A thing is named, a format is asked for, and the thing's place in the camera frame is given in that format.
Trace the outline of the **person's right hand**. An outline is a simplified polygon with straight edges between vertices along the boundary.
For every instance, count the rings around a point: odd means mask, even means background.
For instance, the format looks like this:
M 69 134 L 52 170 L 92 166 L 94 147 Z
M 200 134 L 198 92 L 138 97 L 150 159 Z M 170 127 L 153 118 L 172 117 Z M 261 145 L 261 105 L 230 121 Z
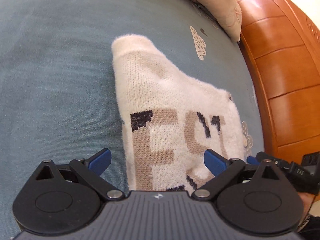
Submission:
M 311 207 L 313 202 L 315 201 L 316 196 L 314 194 L 310 194 L 310 193 L 306 193 L 306 192 L 299 192 L 298 195 L 300 196 L 302 202 L 303 202 L 303 207 L 304 207 L 304 211 L 303 211 L 303 215 L 302 215 L 302 220 L 304 220 Z

